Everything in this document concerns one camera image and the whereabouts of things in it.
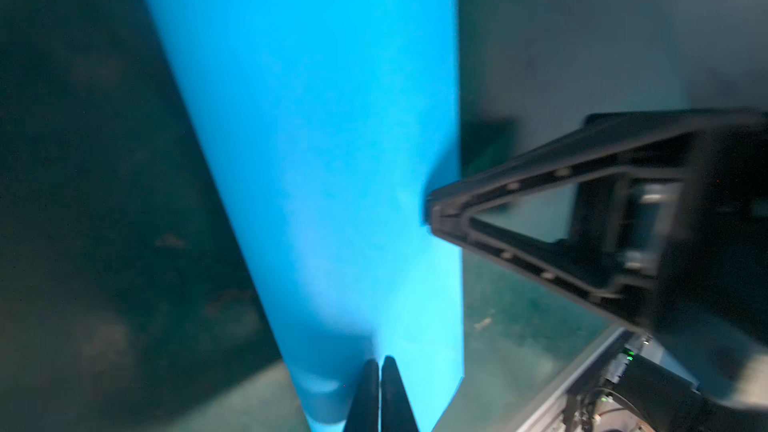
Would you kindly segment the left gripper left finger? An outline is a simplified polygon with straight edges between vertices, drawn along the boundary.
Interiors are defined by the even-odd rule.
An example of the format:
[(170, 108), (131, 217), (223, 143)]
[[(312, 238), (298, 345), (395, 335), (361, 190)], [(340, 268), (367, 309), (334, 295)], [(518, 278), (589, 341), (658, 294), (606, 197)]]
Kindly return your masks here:
[(344, 425), (344, 432), (378, 432), (380, 426), (380, 369), (375, 359), (362, 369)]

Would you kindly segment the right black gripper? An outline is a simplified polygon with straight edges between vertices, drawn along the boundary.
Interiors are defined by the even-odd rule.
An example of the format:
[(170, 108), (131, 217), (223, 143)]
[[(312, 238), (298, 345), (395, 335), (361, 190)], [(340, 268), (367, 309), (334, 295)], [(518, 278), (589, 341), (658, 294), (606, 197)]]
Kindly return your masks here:
[[(569, 241), (473, 215), (577, 183)], [(767, 361), (767, 115), (589, 115), (509, 162), (431, 192), (433, 235), (624, 327), (693, 371)]]

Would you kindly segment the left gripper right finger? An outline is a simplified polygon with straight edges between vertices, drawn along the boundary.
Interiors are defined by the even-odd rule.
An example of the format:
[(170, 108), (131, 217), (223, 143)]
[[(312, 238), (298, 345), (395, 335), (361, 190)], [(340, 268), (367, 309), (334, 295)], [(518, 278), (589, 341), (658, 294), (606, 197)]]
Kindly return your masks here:
[(381, 431), (418, 432), (397, 362), (392, 356), (386, 356), (381, 367), (380, 389)]

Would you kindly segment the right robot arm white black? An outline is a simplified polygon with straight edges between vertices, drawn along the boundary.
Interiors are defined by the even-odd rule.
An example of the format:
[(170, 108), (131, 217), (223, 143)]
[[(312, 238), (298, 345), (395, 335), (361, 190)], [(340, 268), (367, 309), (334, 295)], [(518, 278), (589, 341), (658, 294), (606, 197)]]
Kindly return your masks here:
[(432, 233), (644, 333), (645, 358), (589, 380), (565, 420), (617, 397), (654, 431), (767, 427), (767, 115), (593, 114), (508, 163), (433, 191)]

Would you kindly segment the blue square paper sheet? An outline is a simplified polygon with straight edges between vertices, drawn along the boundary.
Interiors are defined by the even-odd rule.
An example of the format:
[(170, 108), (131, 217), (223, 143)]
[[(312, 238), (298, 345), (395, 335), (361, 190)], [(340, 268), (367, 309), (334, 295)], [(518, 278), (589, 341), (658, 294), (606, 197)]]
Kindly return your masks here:
[(418, 427), (464, 375), (457, 0), (146, 0), (314, 431), (393, 357)]

